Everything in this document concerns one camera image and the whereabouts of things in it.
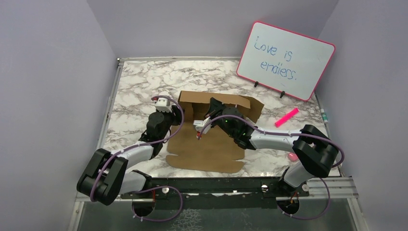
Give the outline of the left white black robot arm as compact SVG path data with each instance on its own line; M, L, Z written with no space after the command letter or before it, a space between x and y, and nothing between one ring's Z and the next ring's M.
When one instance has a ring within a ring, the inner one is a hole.
M151 193L148 175L138 170L127 173L130 167L155 158L163 144L169 139L167 133L172 126L181 127L184 112L178 104L148 117L146 130L139 140L129 147L112 153L97 149L79 178L76 190L93 202L110 205L118 195L133 191L138 197Z

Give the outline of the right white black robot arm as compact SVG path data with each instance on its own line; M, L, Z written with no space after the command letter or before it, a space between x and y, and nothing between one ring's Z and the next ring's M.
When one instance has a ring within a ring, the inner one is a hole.
M337 155L344 160L343 150L313 125L297 130L270 130L253 125L235 107L211 98L202 124L197 125L200 139L209 129L218 126L242 149L273 149L296 154L299 162L288 167L278 182L278 191L291 195L305 181L326 178L339 165Z

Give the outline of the brown cardboard box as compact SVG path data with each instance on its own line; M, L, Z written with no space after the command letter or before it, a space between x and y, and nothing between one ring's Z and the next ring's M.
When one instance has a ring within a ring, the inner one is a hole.
M200 140L196 138L193 122L205 119L211 98L237 107L252 122L258 121L264 108L262 102L251 96L181 91L178 103L184 110L184 124L171 128L174 136L167 143L169 155L166 156L170 166L219 173L237 173L244 166L244 149L238 147L220 127L210 129Z

